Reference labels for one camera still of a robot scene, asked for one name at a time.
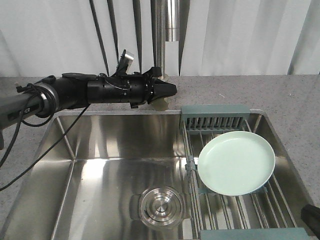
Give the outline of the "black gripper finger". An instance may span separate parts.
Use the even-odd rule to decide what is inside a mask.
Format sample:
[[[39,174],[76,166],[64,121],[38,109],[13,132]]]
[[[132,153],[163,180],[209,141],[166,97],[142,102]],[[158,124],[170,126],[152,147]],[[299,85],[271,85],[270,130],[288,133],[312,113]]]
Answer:
[[[305,205],[300,213],[302,221],[314,233],[320,233],[320,208],[311,204]]]

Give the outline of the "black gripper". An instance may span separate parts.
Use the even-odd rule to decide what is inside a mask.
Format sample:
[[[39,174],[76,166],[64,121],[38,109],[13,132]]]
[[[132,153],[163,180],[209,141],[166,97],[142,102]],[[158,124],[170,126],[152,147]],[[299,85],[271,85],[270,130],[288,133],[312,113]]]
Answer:
[[[87,100],[90,104],[129,103],[131,108],[137,108],[176,95],[175,84],[158,79],[161,73],[160,67],[151,67],[144,73],[101,74],[87,83]]]

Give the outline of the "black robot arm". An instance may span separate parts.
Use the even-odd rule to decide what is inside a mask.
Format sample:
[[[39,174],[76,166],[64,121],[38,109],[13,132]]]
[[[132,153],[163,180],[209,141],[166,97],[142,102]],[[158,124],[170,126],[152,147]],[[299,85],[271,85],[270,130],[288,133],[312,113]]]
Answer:
[[[176,85],[160,80],[160,74],[159,67],[133,74],[117,70],[112,76],[64,73],[60,78],[50,75],[34,84],[18,85],[17,95],[0,100],[0,129],[16,125],[18,132],[22,121],[33,115],[50,119],[59,111],[89,104],[129,103],[136,109],[176,95]]]

